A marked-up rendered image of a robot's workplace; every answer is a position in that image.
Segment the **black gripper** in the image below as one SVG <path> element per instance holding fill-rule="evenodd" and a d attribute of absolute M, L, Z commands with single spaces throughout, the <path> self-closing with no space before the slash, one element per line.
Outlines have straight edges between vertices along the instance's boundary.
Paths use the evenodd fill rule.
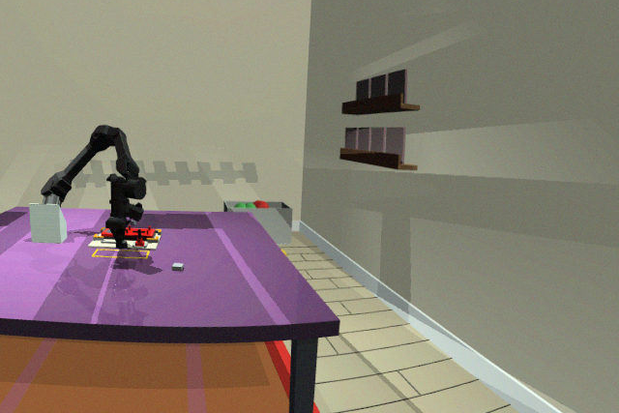
<path fill-rule="evenodd" d="M 122 246 L 122 240 L 125 240 L 126 227 L 130 223 L 127 220 L 127 214 L 123 213 L 125 204 L 128 205 L 129 199 L 127 197 L 111 197 L 109 204 L 111 204 L 110 218 L 105 222 L 105 228 L 109 228 L 113 234 L 118 247 Z"/>

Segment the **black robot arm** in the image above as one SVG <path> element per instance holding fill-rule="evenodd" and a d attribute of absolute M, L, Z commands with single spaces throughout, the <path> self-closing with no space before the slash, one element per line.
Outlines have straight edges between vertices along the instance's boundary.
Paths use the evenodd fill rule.
<path fill-rule="evenodd" d="M 118 128 L 109 125 L 98 126 L 91 135 L 90 142 L 74 158 L 74 160 L 63 171 L 53 174 L 41 189 L 44 196 L 43 204 L 56 205 L 61 207 L 67 193 L 72 189 L 72 180 L 76 174 L 100 151 L 108 147 L 115 147 L 117 152 L 116 170 L 123 176 L 118 177 L 116 173 L 106 178 L 110 182 L 111 197 L 127 197 L 142 199 L 146 195 L 146 180 L 139 177 L 139 167 L 131 158 L 127 137 Z M 126 178 L 126 179 L 125 179 Z M 139 221 L 144 213 L 141 203 L 131 204 L 128 200 L 125 204 L 123 213 L 127 214 L 134 221 Z"/>

